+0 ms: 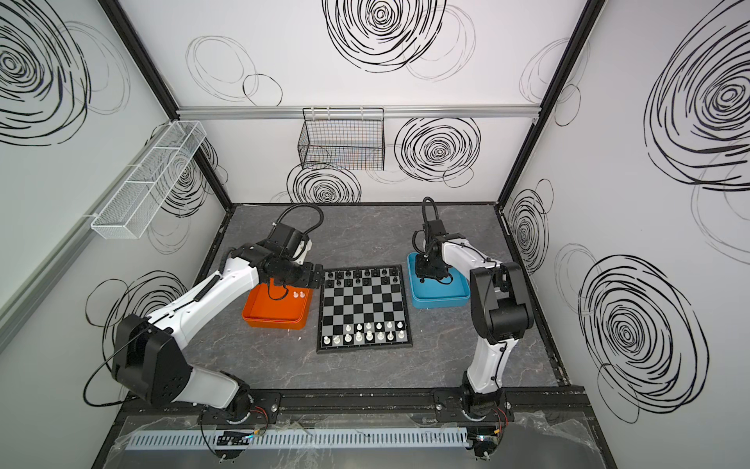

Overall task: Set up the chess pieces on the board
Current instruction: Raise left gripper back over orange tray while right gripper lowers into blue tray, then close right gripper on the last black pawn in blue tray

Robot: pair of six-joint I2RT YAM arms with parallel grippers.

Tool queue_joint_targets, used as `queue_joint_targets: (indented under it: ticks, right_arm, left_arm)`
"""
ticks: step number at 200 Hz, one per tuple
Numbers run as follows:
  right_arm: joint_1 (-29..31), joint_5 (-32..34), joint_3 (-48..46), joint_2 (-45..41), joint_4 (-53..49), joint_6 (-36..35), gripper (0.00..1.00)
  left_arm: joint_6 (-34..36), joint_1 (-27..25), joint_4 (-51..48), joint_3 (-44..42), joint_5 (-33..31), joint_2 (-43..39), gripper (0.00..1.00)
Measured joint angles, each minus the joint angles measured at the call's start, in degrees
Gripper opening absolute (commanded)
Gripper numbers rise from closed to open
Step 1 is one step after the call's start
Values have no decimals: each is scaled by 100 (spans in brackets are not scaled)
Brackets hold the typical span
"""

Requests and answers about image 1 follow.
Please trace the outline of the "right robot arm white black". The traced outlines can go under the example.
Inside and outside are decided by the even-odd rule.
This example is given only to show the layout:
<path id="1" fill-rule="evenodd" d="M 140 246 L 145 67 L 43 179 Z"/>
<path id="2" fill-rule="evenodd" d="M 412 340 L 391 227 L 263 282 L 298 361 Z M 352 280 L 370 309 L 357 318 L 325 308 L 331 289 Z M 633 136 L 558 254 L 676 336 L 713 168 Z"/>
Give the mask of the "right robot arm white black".
<path id="1" fill-rule="evenodd" d="M 464 238 L 436 236 L 423 244 L 417 250 L 417 277 L 441 281 L 455 269 L 469 283 L 478 342 L 462 388 L 466 409 L 472 412 L 500 395 L 511 353 L 533 326 L 529 289 L 519 264 L 489 257 Z"/>

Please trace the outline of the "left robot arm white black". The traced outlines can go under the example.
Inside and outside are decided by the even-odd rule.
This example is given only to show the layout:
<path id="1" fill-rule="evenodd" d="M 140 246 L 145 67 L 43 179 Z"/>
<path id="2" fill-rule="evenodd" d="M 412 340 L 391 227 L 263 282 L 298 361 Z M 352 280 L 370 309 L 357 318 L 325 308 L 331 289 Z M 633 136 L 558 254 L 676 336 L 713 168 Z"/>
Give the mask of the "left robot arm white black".
<path id="1" fill-rule="evenodd" d="M 262 283 L 318 288 L 322 265 L 307 262 L 310 240 L 293 248 L 269 242 L 230 250 L 221 268 L 183 296 L 117 326 L 111 376 L 155 408 L 183 402 L 210 406 L 242 420 L 251 412 L 249 387 L 230 373 L 188 363 L 184 349 L 226 306 Z"/>

